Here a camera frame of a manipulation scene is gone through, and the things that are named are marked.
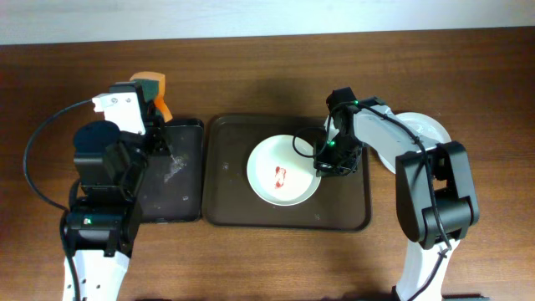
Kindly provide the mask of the orange green sponge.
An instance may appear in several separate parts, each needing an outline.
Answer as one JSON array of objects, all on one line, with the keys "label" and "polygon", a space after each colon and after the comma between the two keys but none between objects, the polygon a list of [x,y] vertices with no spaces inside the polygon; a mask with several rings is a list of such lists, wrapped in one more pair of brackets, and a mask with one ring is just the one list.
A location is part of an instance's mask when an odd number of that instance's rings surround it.
[{"label": "orange green sponge", "polygon": [[141,84],[145,100],[155,106],[156,112],[162,116],[165,122],[172,120],[172,114],[164,101],[166,92],[166,76],[164,74],[142,71],[133,74],[130,81]]}]

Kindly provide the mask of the cream plate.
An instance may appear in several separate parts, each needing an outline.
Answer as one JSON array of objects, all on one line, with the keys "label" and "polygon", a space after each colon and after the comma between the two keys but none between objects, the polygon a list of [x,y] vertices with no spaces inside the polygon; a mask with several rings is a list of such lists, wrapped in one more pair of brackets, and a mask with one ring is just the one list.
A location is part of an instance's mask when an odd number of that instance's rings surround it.
[{"label": "cream plate", "polygon": [[247,180],[265,202],[290,207],[307,201],[321,178],[313,167],[313,147],[301,138],[274,135],[260,142],[247,160]]}]

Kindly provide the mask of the grey plate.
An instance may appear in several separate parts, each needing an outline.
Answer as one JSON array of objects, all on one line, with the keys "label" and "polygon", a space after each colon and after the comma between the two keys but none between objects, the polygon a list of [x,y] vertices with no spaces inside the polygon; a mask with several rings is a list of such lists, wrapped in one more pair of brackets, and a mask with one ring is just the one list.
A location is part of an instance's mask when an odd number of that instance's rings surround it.
[{"label": "grey plate", "polygon": [[[407,127],[411,134],[420,139],[427,151],[438,143],[451,142],[446,128],[428,115],[414,112],[393,115],[391,111],[386,114]],[[370,145],[378,153],[383,165],[393,174],[396,173],[397,156],[407,151],[420,151],[405,130],[384,118],[375,116],[373,120],[369,120],[369,130]]]}]

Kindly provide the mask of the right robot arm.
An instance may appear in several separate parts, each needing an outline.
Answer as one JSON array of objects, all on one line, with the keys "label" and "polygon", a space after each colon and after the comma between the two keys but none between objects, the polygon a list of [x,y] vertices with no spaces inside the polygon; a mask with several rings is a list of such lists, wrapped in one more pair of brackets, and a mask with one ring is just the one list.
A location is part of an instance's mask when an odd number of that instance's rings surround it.
[{"label": "right robot arm", "polygon": [[409,242],[393,298],[440,300],[451,255],[480,216],[466,148],[423,136],[381,99],[357,99],[351,88],[334,90],[326,105],[326,136],[313,151],[317,175],[349,175],[365,147],[394,166],[396,214]]}]

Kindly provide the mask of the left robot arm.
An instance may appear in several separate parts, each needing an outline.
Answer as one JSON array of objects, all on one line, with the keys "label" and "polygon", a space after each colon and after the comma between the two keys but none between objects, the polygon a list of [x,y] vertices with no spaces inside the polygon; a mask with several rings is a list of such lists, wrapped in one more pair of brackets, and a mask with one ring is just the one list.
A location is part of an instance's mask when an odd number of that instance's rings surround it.
[{"label": "left robot arm", "polygon": [[115,300],[142,218],[137,195],[156,156],[170,156],[161,79],[132,79],[91,101],[104,119],[74,135],[78,180],[59,232],[64,245],[65,300]]}]

